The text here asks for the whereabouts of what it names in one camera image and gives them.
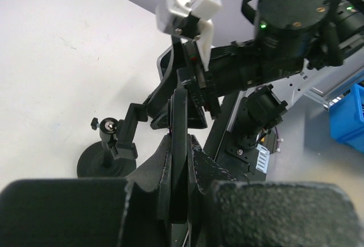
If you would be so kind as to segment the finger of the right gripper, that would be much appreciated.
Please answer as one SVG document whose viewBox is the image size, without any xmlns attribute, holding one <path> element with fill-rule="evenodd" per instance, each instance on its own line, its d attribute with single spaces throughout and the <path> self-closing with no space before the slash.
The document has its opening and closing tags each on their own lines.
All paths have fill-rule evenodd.
<svg viewBox="0 0 364 247">
<path fill-rule="evenodd" d="M 187 117 L 189 129 L 206 129 L 208 127 L 205 113 L 201 107 L 197 107 L 192 99 L 188 99 Z"/>
<path fill-rule="evenodd" d="M 151 128 L 154 130 L 167 128 L 167 102 L 177 88 L 177 70 L 185 66 L 184 51 L 181 40 L 171 37 L 173 47 L 173 63 L 169 65 L 163 81 L 147 97 L 148 115 L 152 118 Z"/>
</svg>

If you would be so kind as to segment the black round base phone stand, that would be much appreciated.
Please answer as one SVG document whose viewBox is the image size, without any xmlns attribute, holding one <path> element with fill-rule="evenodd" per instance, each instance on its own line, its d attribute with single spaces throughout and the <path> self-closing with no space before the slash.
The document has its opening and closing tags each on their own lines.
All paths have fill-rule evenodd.
<svg viewBox="0 0 364 247">
<path fill-rule="evenodd" d="M 77 163 L 79 178 L 125 177 L 136 167 L 138 157 L 134 136 L 139 122 L 148 121 L 147 107 L 131 103 L 123 120 L 108 117 L 90 123 L 100 141 L 90 145 Z"/>
</svg>

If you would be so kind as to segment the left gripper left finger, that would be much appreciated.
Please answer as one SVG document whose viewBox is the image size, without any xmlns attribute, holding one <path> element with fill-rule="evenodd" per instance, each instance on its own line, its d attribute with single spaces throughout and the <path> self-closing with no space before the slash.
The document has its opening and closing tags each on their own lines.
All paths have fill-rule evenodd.
<svg viewBox="0 0 364 247">
<path fill-rule="evenodd" d="M 1 192 L 2 246 L 169 246 L 171 137 L 125 178 L 18 180 Z"/>
</svg>

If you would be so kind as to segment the silver edged black phone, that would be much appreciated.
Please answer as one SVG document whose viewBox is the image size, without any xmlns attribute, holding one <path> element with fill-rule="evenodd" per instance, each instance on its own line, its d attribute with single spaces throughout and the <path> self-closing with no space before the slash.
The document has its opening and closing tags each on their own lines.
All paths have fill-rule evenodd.
<svg viewBox="0 0 364 247">
<path fill-rule="evenodd" d="M 164 75 L 167 72 L 167 69 L 170 64 L 173 63 L 174 53 L 173 53 L 173 47 L 168 47 L 158 58 L 156 61 L 158 74 L 160 78 L 160 82 L 163 81 Z"/>
</svg>

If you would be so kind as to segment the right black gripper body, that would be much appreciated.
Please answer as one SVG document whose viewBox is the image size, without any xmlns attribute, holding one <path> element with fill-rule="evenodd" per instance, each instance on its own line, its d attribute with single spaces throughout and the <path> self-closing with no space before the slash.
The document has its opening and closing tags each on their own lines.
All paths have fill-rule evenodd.
<svg viewBox="0 0 364 247">
<path fill-rule="evenodd" d="M 182 44 L 183 67 L 177 70 L 177 79 L 188 90 L 189 98 L 198 111 L 205 110 L 211 116 L 219 116 L 220 103 L 212 74 L 206 72 L 196 42 Z"/>
</svg>

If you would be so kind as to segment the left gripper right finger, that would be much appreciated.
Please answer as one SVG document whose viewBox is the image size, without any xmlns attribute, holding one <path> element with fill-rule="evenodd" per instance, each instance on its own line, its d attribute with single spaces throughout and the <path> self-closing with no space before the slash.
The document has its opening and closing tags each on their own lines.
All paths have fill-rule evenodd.
<svg viewBox="0 0 364 247">
<path fill-rule="evenodd" d="M 334 184 L 244 182 L 188 137 L 190 246 L 362 246 L 363 225 Z"/>
</svg>

